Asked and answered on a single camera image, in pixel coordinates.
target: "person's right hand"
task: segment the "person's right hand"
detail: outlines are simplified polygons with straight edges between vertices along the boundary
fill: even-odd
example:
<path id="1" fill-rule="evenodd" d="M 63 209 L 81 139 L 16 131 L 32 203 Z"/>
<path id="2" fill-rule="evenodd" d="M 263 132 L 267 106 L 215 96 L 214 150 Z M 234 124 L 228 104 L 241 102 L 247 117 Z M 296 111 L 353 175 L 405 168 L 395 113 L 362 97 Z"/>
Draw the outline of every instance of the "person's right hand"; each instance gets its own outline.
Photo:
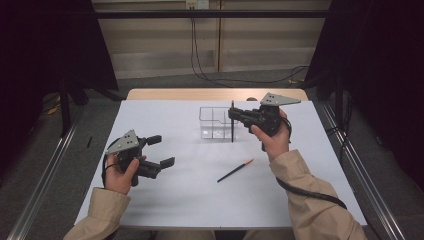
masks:
<path id="1" fill-rule="evenodd" d="M 287 114 L 280 109 L 280 116 L 287 118 Z M 270 137 L 264 133 L 258 126 L 252 125 L 251 130 L 255 136 L 262 141 L 265 146 L 265 151 L 268 154 L 271 162 L 276 157 L 289 151 L 289 130 L 284 123 L 281 123 L 278 133 Z"/>

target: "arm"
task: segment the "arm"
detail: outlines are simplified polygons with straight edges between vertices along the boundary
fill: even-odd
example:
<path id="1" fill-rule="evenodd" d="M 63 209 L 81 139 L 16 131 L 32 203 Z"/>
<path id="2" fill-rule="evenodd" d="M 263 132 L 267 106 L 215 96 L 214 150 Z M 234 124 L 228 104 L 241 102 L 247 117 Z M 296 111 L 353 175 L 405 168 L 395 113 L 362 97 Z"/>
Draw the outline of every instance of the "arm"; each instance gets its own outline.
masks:
<path id="1" fill-rule="evenodd" d="M 108 156 L 108 166 L 116 162 L 116 155 Z M 105 239 L 115 232 L 130 202 L 127 194 L 138 165 L 139 161 L 133 160 L 125 173 L 121 173 L 119 165 L 107 168 L 105 189 L 93 189 L 87 217 L 78 222 L 64 239 Z"/>
<path id="2" fill-rule="evenodd" d="M 287 118 L 283 111 L 280 115 Z M 272 137 L 257 126 L 251 129 L 263 142 L 271 170 L 279 180 L 307 191 L 337 197 L 330 183 L 310 173 L 297 150 L 289 151 L 289 132 L 284 125 Z M 296 239 L 366 239 L 363 229 L 350 212 L 337 204 L 288 191 L 287 196 Z"/>

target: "white tabletop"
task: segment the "white tabletop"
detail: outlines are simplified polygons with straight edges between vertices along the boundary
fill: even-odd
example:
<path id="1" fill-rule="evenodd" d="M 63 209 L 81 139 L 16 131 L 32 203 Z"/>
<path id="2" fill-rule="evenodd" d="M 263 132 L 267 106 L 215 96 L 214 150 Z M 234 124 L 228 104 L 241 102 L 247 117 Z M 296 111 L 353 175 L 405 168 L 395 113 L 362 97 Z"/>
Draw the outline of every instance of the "white tabletop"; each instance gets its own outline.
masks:
<path id="1" fill-rule="evenodd" d="M 130 129 L 138 137 L 161 135 L 162 143 L 146 146 L 148 161 L 175 157 L 175 165 L 157 179 L 139 178 L 131 189 L 122 227 L 148 229 L 263 229 L 290 227 L 287 195 L 272 174 L 261 143 L 242 124 L 230 139 L 202 139 L 199 109 L 229 107 L 230 101 L 123 101 L 105 150 Z M 241 109 L 259 102 L 235 102 Z M 332 183 L 340 199 L 366 225 L 349 183 L 338 163 L 312 102 L 282 107 L 292 123 L 291 149 L 299 149 L 312 173 Z M 103 187 L 101 160 L 76 221 L 87 215 L 93 187 Z M 217 180 L 246 160 L 255 160 Z"/>

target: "black cable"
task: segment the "black cable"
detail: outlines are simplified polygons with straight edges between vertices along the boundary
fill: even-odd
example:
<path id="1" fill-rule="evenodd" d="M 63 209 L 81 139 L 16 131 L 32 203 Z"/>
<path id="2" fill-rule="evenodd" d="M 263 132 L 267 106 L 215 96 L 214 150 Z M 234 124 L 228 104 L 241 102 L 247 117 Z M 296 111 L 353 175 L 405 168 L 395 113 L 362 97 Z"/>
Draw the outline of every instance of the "black cable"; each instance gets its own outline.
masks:
<path id="1" fill-rule="evenodd" d="M 325 132 L 327 133 L 327 136 L 331 136 L 339 130 L 340 130 L 340 127 L 336 126 L 336 127 L 325 129 Z"/>
<path id="2" fill-rule="evenodd" d="M 303 82 L 298 88 L 300 89 L 308 89 L 315 87 L 319 81 L 321 81 L 322 78 L 326 77 L 327 75 L 331 74 L 332 70 L 324 70 L 321 71 L 317 76 L 313 77 L 312 79 L 309 79 L 308 81 Z"/>
<path id="3" fill-rule="evenodd" d="M 194 18 L 191 18 L 191 25 L 192 25 L 192 38 L 191 38 L 191 67 L 193 69 L 193 73 L 200 79 L 202 80 L 206 80 L 209 81 L 211 83 L 215 83 L 224 87 L 228 87 L 228 88 L 232 88 L 231 86 L 222 84 L 222 83 L 217 83 L 216 81 L 232 81 L 232 82 L 245 82 L 245 83 L 278 83 L 278 82 L 282 82 L 285 81 L 287 79 L 292 79 L 293 76 L 295 76 L 296 74 L 298 74 L 299 72 L 301 72 L 303 70 L 303 68 L 309 68 L 309 66 L 297 66 L 291 69 L 291 74 L 287 77 L 281 78 L 281 79 L 277 79 L 277 80 L 272 80 L 272 81 L 267 81 L 267 82 L 258 82 L 258 81 L 254 81 L 254 80 L 244 80 L 244 79 L 231 79 L 231 78 L 217 78 L 217 79 L 210 79 L 208 76 L 206 76 L 206 74 L 203 72 L 202 66 L 200 64 L 200 59 L 199 59 L 199 54 L 198 54 L 198 48 L 197 48 L 197 35 L 196 35 L 196 21 Z M 200 76 L 194 69 L 194 63 L 193 63 L 193 55 L 194 55 L 194 51 L 196 52 L 196 58 L 197 58 L 197 63 L 199 66 L 199 70 L 201 72 Z"/>
<path id="4" fill-rule="evenodd" d="M 199 69 L 200 69 L 200 72 L 203 74 L 203 77 L 202 76 L 199 76 L 199 74 L 195 71 L 195 69 L 194 69 L 194 63 L 193 63 L 193 54 L 194 54 L 194 47 L 196 48 L 196 56 L 197 56 L 197 61 L 198 61 L 198 64 L 199 64 Z M 210 80 L 204 73 L 203 73 L 203 70 L 202 70 L 202 66 L 200 65 L 200 60 L 199 60 L 199 54 L 198 54 L 198 51 L 197 51 L 197 37 L 196 37 L 196 22 L 195 22 L 195 20 L 194 20 L 194 18 L 191 18 L 191 68 L 193 69 L 193 73 L 198 77 L 198 78 L 200 78 L 200 79 L 202 79 L 202 80 L 206 80 L 206 81 L 208 81 L 208 82 L 210 82 L 210 83 L 214 83 L 214 84 L 217 84 L 217 85 L 220 85 L 220 86 L 223 86 L 223 87 L 228 87 L 228 88 L 231 88 L 230 86 L 228 86 L 228 85 L 225 85 L 225 84 L 222 84 L 222 83 L 217 83 L 217 82 L 214 82 L 214 81 L 212 81 L 212 80 Z"/>
<path id="5" fill-rule="evenodd" d="M 108 169 L 108 168 L 113 167 L 113 166 L 116 166 L 116 165 L 118 165 L 118 164 L 117 164 L 117 163 L 113 163 L 113 164 L 111 164 L 111 165 L 107 166 L 107 167 L 105 168 L 105 172 L 107 171 L 107 169 Z"/>
<path id="6" fill-rule="evenodd" d="M 111 144 L 109 144 L 108 149 L 110 148 L 110 146 L 112 146 L 114 143 L 116 143 L 119 140 L 119 138 L 115 139 Z M 106 167 L 106 159 L 107 159 L 107 155 L 105 154 L 103 156 L 103 162 L 102 162 L 102 182 L 103 182 L 103 186 L 106 187 L 106 169 L 112 165 L 117 165 L 115 164 L 111 164 L 108 167 Z"/>
<path id="7" fill-rule="evenodd" d="M 350 95 L 348 96 L 347 99 L 347 109 L 346 109 L 346 114 L 345 114 L 345 118 L 343 119 L 343 125 L 344 125 L 344 136 L 343 137 L 343 142 L 342 142 L 342 146 L 340 147 L 340 154 L 339 154 L 339 162 L 340 162 L 340 166 L 343 169 L 343 149 L 346 146 L 346 142 L 348 140 L 348 135 L 349 135 L 349 123 L 350 123 L 350 119 L 352 118 L 352 111 L 353 111 L 353 103 L 351 100 Z"/>
<path id="8" fill-rule="evenodd" d="M 278 182 L 278 184 L 280 184 L 280 186 L 282 188 L 284 188 L 285 190 L 287 190 L 291 193 L 301 195 L 301 196 L 305 196 L 305 197 L 311 197 L 311 198 L 316 198 L 316 199 L 321 199 L 321 200 L 325 200 L 325 201 L 328 201 L 328 202 L 332 202 L 332 203 L 337 204 L 340 207 L 347 210 L 346 204 L 344 204 L 344 202 L 342 200 L 340 200 L 336 197 L 333 197 L 333 196 L 327 195 L 327 194 L 323 194 L 323 193 L 307 191 L 307 190 L 292 186 L 288 183 L 285 183 L 278 178 L 277 178 L 277 182 Z"/>

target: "pencil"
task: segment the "pencil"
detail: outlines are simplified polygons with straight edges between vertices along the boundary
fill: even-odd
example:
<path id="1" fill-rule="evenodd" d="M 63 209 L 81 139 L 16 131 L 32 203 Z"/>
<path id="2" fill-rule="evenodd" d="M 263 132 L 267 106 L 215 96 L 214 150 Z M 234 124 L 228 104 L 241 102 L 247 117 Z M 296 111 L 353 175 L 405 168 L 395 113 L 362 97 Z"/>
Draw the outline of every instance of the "pencil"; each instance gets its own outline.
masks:
<path id="1" fill-rule="evenodd" d="M 246 161 L 245 163 L 243 163 L 242 165 L 236 167 L 233 171 L 227 173 L 225 176 L 223 176 L 222 178 L 220 178 L 218 181 L 216 182 L 221 182 L 222 180 L 224 180 L 226 177 L 230 176 L 231 174 L 237 172 L 238 170 L 242 169 L 244 166 L 246 166 L 247 164 L 251 163 L 253 161 L 253 158 Z"/>

